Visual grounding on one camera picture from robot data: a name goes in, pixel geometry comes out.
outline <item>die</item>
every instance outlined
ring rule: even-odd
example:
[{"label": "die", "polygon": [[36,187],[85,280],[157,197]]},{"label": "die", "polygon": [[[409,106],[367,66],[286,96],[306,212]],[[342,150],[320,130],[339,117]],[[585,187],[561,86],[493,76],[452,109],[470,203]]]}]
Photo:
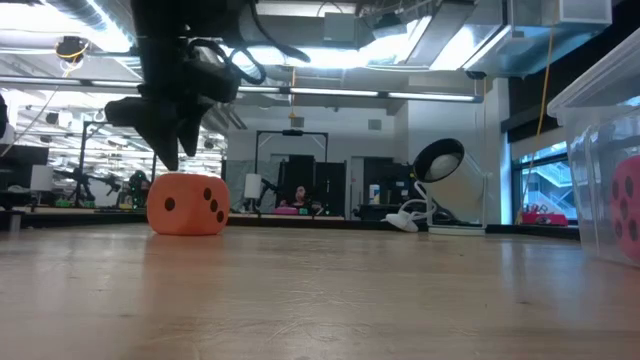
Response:
[{"label": "die", "polygon": [[217,177],[169,173],[149,190],[147,218],[162,235],[214,235],[227,224],[227,184]]},{"label": "die", "polygon": [[613,232],[622,252],[640,263],[640,156],[616,167],[611,184]]}]

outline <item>clear plastic bin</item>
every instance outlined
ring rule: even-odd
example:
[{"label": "clear plastic bin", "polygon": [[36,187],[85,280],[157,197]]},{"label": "clear plastic bin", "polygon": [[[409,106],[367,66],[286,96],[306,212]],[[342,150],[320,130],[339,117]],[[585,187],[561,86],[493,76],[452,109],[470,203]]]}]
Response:
[{"label": "clear plastic bin", "polygon": [[548,113],[566,131],[583,248],[640,266],[640,30],[558,95]]}]

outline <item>table surface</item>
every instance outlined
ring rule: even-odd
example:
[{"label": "table surface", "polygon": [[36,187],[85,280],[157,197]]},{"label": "table surface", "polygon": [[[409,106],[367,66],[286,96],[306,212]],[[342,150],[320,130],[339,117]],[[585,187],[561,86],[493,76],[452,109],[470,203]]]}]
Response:
[{"label": "table surface", "polygon": [[6,359],[638,359],[640,272],[495,235],[0,237]]}]

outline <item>window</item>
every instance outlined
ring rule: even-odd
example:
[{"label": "window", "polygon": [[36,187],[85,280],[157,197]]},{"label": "window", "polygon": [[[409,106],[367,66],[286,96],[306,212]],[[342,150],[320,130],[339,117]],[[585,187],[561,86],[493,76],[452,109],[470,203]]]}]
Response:
[{"label": "window", "polygon": [[[538,205],[548,213],[564,214],[570,221],[577,220],[566,143],[538,151],[529,175],[530,161],[531,155],[523,156],[512,167],[514,219],[524,203]],[[529,186],[521,201],[527,179]]]}]

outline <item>wooden table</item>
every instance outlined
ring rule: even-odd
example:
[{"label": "wooden table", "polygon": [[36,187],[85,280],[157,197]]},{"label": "wooden table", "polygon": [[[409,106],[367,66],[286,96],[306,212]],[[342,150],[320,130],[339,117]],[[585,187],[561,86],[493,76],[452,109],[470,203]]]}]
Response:
[{"label": "wooden table", "polygon": [[575,242],[143,224],[3,236],[3,360],[640,357],[640,271]]}]

